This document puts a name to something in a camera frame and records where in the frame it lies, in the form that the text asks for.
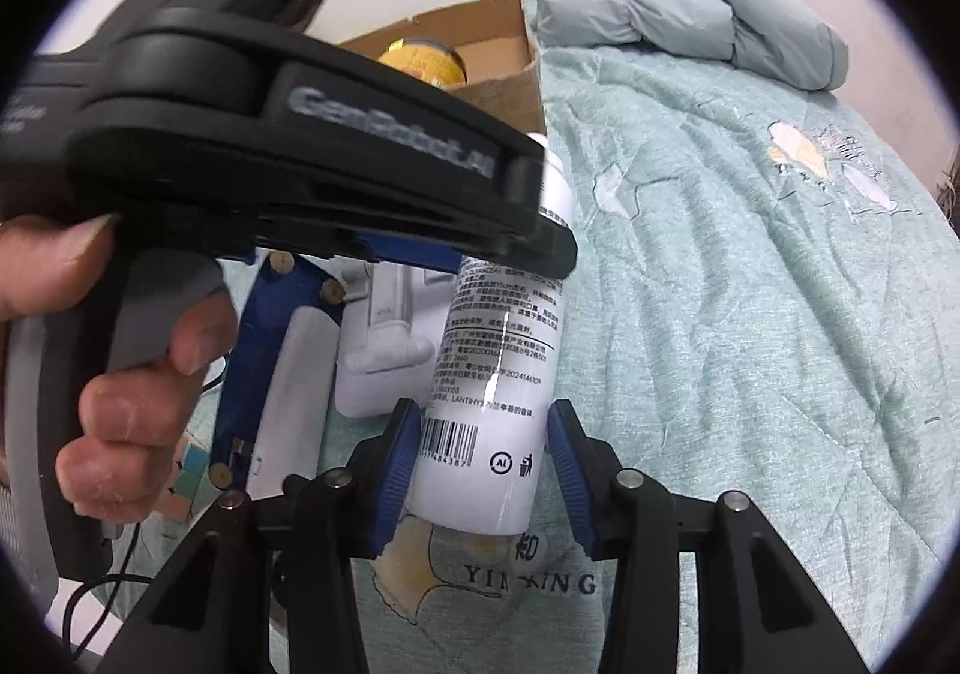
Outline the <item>person's left hand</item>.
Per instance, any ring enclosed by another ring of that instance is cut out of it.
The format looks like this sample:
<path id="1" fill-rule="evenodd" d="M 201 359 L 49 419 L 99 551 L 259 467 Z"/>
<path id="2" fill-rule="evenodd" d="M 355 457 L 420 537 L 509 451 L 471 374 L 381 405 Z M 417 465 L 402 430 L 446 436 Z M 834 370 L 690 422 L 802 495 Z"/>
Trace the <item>person's left hand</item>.
<path id="1" fill-rule="evenodd" d="M 116 216 L 76 225 L 43 216 L 2 224 L 2 321 L 70 309 L 106 273 Z M 199 401 L 206 371 L 235 346 L 228 291 L 184 312 L 166 353 L 99 375 L 78 398 L 82 435 L 60 449 L 55 477 L 76 515 L 130 525 L 148 518 L 166 488 L 174 449 Z"/>

